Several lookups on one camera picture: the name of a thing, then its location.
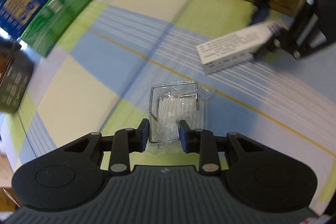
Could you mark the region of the white medicine box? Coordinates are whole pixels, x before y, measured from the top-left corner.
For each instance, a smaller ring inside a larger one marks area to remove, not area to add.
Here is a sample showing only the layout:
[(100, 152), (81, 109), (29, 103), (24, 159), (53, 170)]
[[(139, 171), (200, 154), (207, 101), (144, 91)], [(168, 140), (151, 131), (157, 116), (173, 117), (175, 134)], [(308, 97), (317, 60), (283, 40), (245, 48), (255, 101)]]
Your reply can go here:
[(196, 46), (206, 75), (253, 59), (253, 54), (276, 31), (286, 28), (281, 18), (254, 24)]

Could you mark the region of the clear bag with wire hooks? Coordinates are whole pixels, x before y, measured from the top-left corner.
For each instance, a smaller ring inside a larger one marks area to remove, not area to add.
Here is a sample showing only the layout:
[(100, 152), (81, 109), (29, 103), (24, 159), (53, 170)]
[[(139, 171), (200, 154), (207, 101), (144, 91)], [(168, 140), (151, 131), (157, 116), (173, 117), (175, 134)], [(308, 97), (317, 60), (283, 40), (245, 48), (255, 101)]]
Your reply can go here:
[(177, 81), (151, 87), (149, 102), (150, 132), (147, 152), (153, 155), (181, 154), (179, 122), (191, 129), (205, 128), (209, 100), (214, 91), (196, 81)]

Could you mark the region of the checkered tablecloth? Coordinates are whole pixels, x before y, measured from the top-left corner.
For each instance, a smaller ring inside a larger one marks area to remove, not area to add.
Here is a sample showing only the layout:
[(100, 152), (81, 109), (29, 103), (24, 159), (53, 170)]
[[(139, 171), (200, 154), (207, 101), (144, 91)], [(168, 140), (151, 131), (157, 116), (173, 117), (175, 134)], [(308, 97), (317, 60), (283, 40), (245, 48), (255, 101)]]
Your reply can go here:
[(1, 116), (12, 169), (89, 132), (112, 135), (147, 117), (153, 85), (196, 80), (212, 93), (206, 128), (236, 131), (313, 169), (311, 208), (335, 191), (335, 46), (285, 52), (205, 75), (197, 45), (244, 28), (241, 0), (94, 0), (35, 70), (17, 113)]

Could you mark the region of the black instant meal bowl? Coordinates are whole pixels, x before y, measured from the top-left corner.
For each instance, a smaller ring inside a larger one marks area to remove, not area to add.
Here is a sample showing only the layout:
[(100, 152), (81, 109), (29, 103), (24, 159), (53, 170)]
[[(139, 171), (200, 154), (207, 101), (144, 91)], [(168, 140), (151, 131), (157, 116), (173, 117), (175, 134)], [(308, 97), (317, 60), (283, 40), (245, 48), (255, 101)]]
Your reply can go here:
[(15, 113), (33, 75), (34, 63), (14, 39), (1, 38), (0, 109)]

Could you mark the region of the green shrink-wrapped box pack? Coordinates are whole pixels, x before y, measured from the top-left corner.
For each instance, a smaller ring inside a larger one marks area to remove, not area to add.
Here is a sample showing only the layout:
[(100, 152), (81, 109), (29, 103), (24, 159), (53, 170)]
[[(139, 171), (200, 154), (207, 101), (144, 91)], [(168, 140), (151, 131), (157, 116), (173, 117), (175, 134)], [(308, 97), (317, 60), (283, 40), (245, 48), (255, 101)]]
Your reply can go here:
[(21, 40), (48, 56), (66, 29), (92, 0), (48, 0), (21, 35)]

